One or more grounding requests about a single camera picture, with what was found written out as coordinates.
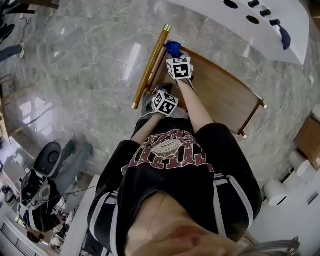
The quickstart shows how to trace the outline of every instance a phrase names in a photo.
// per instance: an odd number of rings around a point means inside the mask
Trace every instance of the wooden seat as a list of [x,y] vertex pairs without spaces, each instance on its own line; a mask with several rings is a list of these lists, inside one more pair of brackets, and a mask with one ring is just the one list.
[[[159,37],[158,43],[152,53],[148,66],[144,72],[138,92],[135,96],[133,108],[138,108],[142,93],[145,90],[152,92],[159,84],[176,82],[167,71],[167,50],[165,41],[170,32],[166,25]],[[267,105],[263,99],[248,88],[239,79],[219,67],[215,63],[199,54],[181,47],[191,57],[194,67],[194,91],[216,123],[226,125],[235,135],[243,135],[244,129],[259,108]],[[186,109],[186,104],[180,89],[174,86],[171,93],[179,98],[179,107]]]

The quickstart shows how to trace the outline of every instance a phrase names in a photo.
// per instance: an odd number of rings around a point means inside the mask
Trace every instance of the marble floor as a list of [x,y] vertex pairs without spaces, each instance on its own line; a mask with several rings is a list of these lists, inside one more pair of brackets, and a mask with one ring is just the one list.
[[[74,139],[94,147],[88,173],[100,174],[121,140],[131,136],[140,111],[133,97],[165,23],[169,35],[242,80],[265,99],[239,141],[259,184],[280,178],[290,166],[293,140],[320,101],[320,32],[310,22],[303,66],[265,59],[215,21],[160,0],[60,0],[59,10],[25,15],[25,58],[0,63],[0,77],[14,76],[15,89],[30,93],[5,107],[8,129],[40,117],[24,129],[33,155],[47,142]],[[25,21],[1,49],[20,42]]]

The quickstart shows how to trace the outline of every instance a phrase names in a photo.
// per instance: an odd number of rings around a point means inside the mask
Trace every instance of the shoe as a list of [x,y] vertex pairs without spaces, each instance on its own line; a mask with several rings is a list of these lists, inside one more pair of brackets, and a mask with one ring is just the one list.
[[21,60],[25,56],[25,47],[26,47],[26,45],[25,45],[24,42],[22,42],[22,43],[20,43],[20,46],[22,48],[22,51],[19,53],[19,59]]

